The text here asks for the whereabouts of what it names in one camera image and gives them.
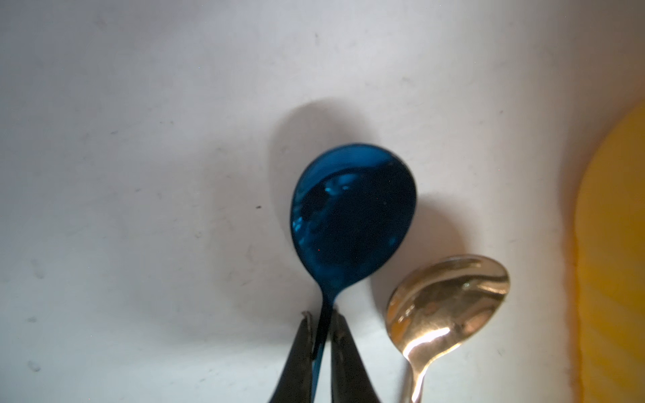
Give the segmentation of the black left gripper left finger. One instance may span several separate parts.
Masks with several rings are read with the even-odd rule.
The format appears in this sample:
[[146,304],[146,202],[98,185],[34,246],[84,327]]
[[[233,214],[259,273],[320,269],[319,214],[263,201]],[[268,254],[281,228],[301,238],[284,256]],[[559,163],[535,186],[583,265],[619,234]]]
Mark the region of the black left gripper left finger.
[[302,312],[290,353],[270,403],[310,403],[312,399],[312,314]]

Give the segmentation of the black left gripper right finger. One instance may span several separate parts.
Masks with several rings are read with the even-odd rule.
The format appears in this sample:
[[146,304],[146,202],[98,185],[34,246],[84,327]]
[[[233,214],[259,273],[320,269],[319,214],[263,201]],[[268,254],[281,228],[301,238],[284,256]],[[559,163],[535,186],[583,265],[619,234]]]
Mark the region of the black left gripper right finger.
[[380,403],[349,325],[337,310],[331,318],[330,336],[332,402]]

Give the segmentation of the copper spoon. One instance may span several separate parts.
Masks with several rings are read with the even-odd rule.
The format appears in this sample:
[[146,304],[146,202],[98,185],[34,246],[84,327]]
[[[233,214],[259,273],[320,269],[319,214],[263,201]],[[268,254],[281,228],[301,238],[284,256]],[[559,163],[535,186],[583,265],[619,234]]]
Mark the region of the copper spoon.
[[413,271],[386,309],[386,331],[411,371],[408,402],[419,402],[428,367],[458,349],[490,321],[510,290],[504,265],[456,255]]

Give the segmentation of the blue metal spoon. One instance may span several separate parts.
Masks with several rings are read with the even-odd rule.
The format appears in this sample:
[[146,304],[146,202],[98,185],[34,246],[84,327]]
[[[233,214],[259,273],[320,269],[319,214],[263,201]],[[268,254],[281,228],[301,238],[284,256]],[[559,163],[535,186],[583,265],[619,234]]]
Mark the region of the blue metal spoon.
[[374,144],[346,144],[311,162],[295,186],[292,243],[322,292],[312,350],[318,382],[338,295],[396,253],[413,221],[418,192],[407,164]]

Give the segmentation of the yellow plastic storage box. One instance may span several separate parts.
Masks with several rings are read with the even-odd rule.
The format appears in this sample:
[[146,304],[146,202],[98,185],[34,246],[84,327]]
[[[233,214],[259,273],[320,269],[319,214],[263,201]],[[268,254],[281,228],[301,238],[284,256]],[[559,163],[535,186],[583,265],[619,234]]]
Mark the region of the yellow plastic storage box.
[[644,400],[644,106],[604,139],[574,214],[581,400]]

